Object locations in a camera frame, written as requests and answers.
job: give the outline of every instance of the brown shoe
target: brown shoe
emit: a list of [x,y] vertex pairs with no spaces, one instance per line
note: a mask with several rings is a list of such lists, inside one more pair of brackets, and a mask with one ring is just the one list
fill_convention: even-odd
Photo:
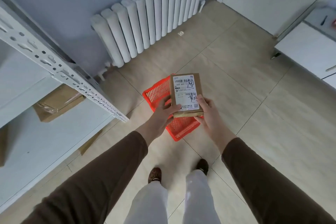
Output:
[[209,170],[209,165],[208,165],[208,162],[204,159],[204,158],[201,158],[199,160],[199,162],[197,163],[196,165],[196,170],[199,169],[201,170],[205,175],[208,174],[208,170]]
[[161,183],[161,178],[162,178],[161,169],[159,167],[155,167],[149,173],[148,183],[151,183],[152,181],[159,181]]

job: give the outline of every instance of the left hand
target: left hand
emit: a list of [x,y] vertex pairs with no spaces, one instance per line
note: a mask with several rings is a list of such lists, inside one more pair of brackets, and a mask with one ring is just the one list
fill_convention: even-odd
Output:
[[149,146],[154,139],[162,135],[166,126],[173,121],[173,117],[169,118],[169,116],[179,111],[182,107],[180,104],[171,106],[171,103],[169,103],[165,105],[169,99],[170,95],[163,98],[149,120],[135,130],[142,135],[147,146]]

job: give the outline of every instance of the white radiator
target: white radiator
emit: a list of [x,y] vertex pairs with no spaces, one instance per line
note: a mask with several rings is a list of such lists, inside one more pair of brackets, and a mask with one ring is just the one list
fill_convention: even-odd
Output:
[[112,65],[122,67],[155,44],[198,10],[200,0],[122,0],[91,25],[102,40]]

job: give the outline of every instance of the brown shirt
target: brown shirt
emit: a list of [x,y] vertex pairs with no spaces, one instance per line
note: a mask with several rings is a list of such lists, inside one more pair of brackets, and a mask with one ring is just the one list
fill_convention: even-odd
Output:
[[[148,148],[133,131],[56,188],[24,224],[103,224]],[[251,150],[240,138],[222,160],[259,223],[336,223],[296,185]]]

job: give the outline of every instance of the red plastic basket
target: red plastic basket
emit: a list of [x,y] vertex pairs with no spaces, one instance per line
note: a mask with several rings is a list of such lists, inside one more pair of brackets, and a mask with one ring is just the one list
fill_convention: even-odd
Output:
[[[170,94],[170,84],[169,84],[170,76],[162,79],[161,81],[154,84],[148,90],[145,90],[142,96],[145,98],[153,112],[160,100]],[[194,117],[180,117],[174,118],[172,123],[166,126],[166,130],[170,133],[171,137],[174,141],[179,141],[185,135],[189,134],[195,128],[197,128],[200,123],[195,120]]]

